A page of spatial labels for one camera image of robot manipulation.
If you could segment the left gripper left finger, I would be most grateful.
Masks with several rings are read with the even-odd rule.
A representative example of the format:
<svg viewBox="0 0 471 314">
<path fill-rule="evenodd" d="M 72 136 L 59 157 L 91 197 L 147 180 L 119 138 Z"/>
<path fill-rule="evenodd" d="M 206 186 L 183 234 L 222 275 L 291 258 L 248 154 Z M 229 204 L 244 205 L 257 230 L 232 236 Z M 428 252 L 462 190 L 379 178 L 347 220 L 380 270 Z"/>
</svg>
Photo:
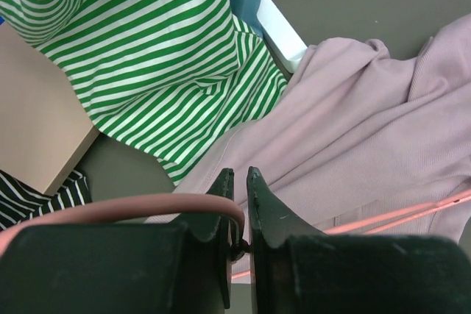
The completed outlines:
<svg viewBox="0 0 471 314">
<path fill-rule="evenodd" d="M 226 168 L 205 194 L 233 201 Z M 1 253 L 3 313 L 223 313 L 235 221 L 177 213 L 21 230 Z"/>
</svg>

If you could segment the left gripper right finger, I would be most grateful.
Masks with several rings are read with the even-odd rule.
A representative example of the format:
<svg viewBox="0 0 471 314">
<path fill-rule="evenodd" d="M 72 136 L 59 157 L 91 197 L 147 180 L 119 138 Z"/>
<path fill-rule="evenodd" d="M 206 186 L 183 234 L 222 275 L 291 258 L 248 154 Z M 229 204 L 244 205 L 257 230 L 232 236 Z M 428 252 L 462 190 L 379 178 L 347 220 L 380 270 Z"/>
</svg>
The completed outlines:
<svg viewBox="0 0 471 314">
<path fill-rule="evenodd" d="M 247 174 L 254 313 L 468 313 L 470 261 L 444 238 L 328 235 Z"/>
</svg>

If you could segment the pink tank top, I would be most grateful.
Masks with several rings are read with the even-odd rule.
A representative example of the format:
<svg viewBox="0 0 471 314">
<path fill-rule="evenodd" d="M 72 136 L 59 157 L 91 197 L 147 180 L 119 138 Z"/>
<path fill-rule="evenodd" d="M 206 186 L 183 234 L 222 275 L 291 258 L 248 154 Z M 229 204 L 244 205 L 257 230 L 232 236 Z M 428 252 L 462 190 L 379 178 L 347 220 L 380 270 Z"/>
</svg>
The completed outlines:
<svg viewBox="0 0 471 314">
<path fill-rule="evenodd" d="M 204 193 L 231 168 L 245 207 L 250 167 L 322 230 L 468 190 L 470 17 L 409 60 L 379 40 L 311 46 L 275 108 L 224 133 L 177 192 Z"/>
</svg>

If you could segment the pink hanger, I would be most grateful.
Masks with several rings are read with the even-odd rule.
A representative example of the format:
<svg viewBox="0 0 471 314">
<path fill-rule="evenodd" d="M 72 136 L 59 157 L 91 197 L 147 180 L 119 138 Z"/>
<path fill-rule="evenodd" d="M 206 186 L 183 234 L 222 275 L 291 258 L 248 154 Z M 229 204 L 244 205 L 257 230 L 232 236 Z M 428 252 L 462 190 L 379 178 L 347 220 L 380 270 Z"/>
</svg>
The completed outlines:
<svg viewBox="0 0 471 314">
<path fill-rule="evenodd" d="M 438 202 L 425 202 L 343 226 L 336 226 L 328 229 L 327 233 L 337 235 L 380 223 L 379 227 L 366 232 L 368 235 L 374 234 L 469 201 L 470 190 L 466 190 Z M 1 232 L 1 253 L 5 253 L 9 244 L 21 230 L 31 226 L 107 223 L 177 213 L 215 213 L 229 217 L 230 220 L 236 222 L 239 228 L 244 226 L 245 220 L 242 209 L 234 201 L 221 196 L 196 193 L 130 196 L 71 207 L 16 224 Z"/>
</svg>

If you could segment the black white striped tank top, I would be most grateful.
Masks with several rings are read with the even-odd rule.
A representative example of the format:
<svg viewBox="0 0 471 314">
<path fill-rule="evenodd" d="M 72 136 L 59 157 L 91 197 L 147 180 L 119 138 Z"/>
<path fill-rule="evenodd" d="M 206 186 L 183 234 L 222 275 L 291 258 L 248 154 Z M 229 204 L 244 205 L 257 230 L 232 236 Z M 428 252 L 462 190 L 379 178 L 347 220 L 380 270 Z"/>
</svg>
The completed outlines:
<svg viewBox="0 0 471 314">
<path fill-rule="evenodd" d="M 86 175 L 73 170 L 52 196 L 1 171 L 1 231 L 30 219 L 92 202 Z"/>
</svg>

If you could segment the green white striped tank top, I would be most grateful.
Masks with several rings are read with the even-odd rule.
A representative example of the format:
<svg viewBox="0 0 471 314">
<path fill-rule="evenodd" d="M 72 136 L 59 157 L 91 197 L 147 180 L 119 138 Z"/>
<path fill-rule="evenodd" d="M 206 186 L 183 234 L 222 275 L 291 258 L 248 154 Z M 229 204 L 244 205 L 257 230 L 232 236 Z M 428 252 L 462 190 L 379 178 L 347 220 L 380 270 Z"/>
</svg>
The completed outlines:
<svg viewBox="0 0 471 314">
<path fill-rule="evenodd" d="M 1 0 L 1 16 L 65 72 L 101 133 L 156 157 L 174 184 L 287 85 L 230 0 Z"/>
</svg>

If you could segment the brown cardboard sheet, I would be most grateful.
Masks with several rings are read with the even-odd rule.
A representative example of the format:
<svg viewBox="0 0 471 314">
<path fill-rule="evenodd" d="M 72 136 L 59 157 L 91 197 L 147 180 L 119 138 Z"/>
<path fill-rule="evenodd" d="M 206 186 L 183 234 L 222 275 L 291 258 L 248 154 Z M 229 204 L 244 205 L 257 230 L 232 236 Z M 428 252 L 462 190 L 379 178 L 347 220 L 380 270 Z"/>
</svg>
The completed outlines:
<svg viewBox="0 0 471 314">
<path fill-rule="evenodd" d="M 99 132 L 65 74 L 1 25 L 1 169 L 51 195 Z"/>
</svg>

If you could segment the white clothes rack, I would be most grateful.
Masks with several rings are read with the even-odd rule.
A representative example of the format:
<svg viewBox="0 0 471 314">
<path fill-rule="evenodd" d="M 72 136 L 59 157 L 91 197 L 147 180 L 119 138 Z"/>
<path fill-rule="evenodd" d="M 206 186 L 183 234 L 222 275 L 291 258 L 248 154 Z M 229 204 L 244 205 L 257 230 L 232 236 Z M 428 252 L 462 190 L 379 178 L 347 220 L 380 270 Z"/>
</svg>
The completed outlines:
<svg viewBox="0 0 471 314">
<path fill-rule="evenodd" d="M 257 18 L 276 58 L 293 74 L 307 50 L 305 42 L 272 0 L 261 0 Z"/>
</svg>

